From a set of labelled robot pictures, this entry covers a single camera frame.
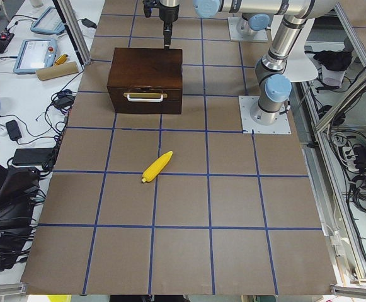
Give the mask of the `dark wooden drawer box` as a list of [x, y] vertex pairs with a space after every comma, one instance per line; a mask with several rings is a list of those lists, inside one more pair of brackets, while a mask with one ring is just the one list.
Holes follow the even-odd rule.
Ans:
[[[116, 48], [107, 89], [116, 113], [180, 115], [183, 100], [183, 51]], [[125, 93], [161, 93], [160, 103], [130, 102]]]

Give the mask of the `yellow toy corn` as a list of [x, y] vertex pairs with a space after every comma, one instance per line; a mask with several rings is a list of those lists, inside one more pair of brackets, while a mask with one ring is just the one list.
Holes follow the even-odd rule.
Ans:
[[167, 166], [169, 161], [173, 156], [173, 152], [169, 151], [162, 154], [158, 159], [156, 159], [143, 173], [142, 173], [142, 183], [147, 183], [153, 181], [159, 173]]

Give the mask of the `black power brick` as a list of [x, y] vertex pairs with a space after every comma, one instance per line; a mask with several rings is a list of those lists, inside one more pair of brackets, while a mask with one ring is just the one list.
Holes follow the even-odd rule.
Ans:
[[93, 22], [93, 21], [91, 21], [91, 20], [87, 19], [87, 18], [83, 18], [83, 19], [81, 20], [81, 23], [82, 23], [85, 27], [87, 27], [87, 28], [94, 28], [94, 29], [97, 29], [97, 24], [96, 24], [95, 22]]

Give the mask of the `yellow tool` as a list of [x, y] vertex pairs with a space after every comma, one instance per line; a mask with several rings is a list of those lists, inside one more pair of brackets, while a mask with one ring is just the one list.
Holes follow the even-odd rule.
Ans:
[[68, 54], [61, 55], [55, 62], [54, 65], [62, 65], [67, 61]]

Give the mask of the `blue teach pendant far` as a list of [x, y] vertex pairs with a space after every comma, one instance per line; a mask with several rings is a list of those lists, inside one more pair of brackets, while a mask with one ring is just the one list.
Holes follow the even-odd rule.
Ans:
[[31, 24], [30, 30], [41, 35], [60, 35], [66, 29], [56, 8], [51, 6]]

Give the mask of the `blue teach pendant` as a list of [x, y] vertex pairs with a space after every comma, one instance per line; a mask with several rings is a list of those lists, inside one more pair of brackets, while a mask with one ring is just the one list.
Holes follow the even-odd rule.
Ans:
[[32, 74], [38, 69], [51, 67], [57, 53], [57, 42], [52, 38], [27, 39], [21, 44], [13, 72]]
[[60, 35], [66, 29], [56, 8], [51, 6], [31, 24], [30, 30], [41, 35]]

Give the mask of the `cardboard tube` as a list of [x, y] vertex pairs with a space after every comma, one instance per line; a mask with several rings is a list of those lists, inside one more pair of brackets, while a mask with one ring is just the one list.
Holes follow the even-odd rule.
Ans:
[[53, 65], [43, 69], [38, 69], [35, 73], [40, 81], [47, 81], [58, 77], [77, 74], [79, 72], [77, 63], [67, 62], [60, 65]]

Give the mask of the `blue teach pendant near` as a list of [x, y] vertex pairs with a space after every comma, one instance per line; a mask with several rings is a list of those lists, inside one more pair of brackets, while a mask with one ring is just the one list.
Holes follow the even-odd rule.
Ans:
[[38, 69], [51, 67], [57, 53], [57, 42], [52, 38], [27, 39], [21, 44], [13, 72], [32, 74]]

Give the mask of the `black smartphone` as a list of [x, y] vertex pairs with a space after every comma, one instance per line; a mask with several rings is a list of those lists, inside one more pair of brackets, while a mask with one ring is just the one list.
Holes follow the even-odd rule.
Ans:
[[20, 128], [19, 128], [18, 122], [16, 120], [10, 120], [10, 121], [6, 122], [5, 125], [6, 125], [6, 129], [7, 129], [9, 138], [12, 141], [17, 142], [19, 139], [22, 138], [22, 134], [20, 132]]

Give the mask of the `black power adapter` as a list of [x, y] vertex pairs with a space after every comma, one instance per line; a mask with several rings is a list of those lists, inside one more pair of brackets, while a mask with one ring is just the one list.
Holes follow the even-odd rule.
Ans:
[[12, 164], [15, 166], [42, 165], [53, 152], [53, 148], [18, 148]]

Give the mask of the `white power strip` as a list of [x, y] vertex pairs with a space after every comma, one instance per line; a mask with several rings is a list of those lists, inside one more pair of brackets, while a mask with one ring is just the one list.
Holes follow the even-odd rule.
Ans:
[[356, 155], [352, 148], [352, 143], [349, 138], [342, 132], [336, 132], [332, 136], [333, 143], [336, 146], [336, 151], [343, 166], [352, 173], [357, 173]]

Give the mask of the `aluminium frame post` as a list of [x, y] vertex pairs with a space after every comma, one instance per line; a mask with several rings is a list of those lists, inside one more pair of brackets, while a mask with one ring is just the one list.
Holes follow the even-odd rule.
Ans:
[[66, 29], [79, 63], [82, 66], [89, 65], [91, 56], [71, 2], [69, 0], [53, 0], [52, 2]]

